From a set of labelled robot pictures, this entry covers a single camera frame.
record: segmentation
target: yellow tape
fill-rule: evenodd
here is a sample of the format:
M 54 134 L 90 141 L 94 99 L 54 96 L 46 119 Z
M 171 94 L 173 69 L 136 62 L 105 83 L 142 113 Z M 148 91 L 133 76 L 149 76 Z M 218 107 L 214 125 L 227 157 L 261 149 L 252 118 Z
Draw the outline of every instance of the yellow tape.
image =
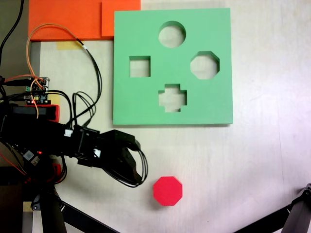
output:
M 31 201 L 24 201 L 23 202 L 23 211 L 24 212 L 32 212 L 33 210 L 30 206 L 31 206 Z
M 60 106 L 60 95 L 48 95 L 51 104 L 56 104 Z
M 57 41 L 57 50 L 83 50 L 81 44 L 78 41 Z

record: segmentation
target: black metal leg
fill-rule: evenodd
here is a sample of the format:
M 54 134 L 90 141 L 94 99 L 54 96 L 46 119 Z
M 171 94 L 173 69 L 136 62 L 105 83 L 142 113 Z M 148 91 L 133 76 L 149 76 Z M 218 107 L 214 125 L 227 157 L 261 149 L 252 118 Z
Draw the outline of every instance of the black metal leg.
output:
M 297 202 L 283 227 L 282 233 L 307 233 L 311 220 L 311 208 L 307 200 Z
M 257 222 L 244 227 L 243 229 L 235 233 L 273 233 L 283 228 L 286 219 L 289 215 L 291 205 L 285 206 L 284 208 L 258 220 Z
M 41 194 L 40 208 L 44 233 L 67 233 L 59 199 L 52 194 Z
M 62 212 L 66 223 L 84 233 L 119 233 L 65 202 Z

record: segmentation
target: octagonal hole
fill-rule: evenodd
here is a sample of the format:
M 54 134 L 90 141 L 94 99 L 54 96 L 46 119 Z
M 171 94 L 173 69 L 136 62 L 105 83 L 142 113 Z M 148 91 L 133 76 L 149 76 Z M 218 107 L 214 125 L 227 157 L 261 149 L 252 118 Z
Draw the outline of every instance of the octagonal hole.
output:
M 200 51 L 192 59 L 190 70 L 198 79 L 212 79 L 220 70 L 220 60 L 211 51 Z
M 159 41 L 168 48 L 180 46 L 186 39 L 186 30 L 181 23 L 169 21 L 160 28 Z

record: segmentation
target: white table surface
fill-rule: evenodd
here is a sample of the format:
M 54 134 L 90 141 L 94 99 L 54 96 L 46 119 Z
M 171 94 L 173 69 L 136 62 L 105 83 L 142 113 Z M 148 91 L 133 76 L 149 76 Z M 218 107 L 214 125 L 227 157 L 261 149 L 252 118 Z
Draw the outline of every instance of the white table surface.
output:
M 211 7 L 231 8 L 234 124 L 117 128 L 141 143 L 146 182 L 131 189 L 67 158 L 67 178 L 57 185 L 62 200 L 121 233 L 231 233 L 289 204 L 311 181 L 311 1 L 142 0 L 142 10 Z M 113 42 L 86 45 L 104 82 L 90 127 L 106 132 L 116 128 Z M 40 56 L 40 76 L 51 78 L 52 89 L 95 97 L 94 68 L 82 50 L 46 42 Z M 161 176 L 182 182 L 176 206 L 153 200 Z M 39 215 L 34 233 L 41 232 Z

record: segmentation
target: red wire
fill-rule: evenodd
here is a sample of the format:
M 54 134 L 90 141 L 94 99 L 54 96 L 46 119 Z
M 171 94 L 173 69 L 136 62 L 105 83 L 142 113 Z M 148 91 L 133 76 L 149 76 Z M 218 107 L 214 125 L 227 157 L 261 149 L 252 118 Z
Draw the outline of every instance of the red wire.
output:
M 15 166 L 10 160 L 8 160 L 2 153 L 0 153 L 0 156 L 7 161 L 10 165 L 12 165 L 13 167 L 15 167 L 21 174 L 23 174 L 24 176 L 26 176 L 26 174 L 24 172 L 22 172 L 17 166 Z

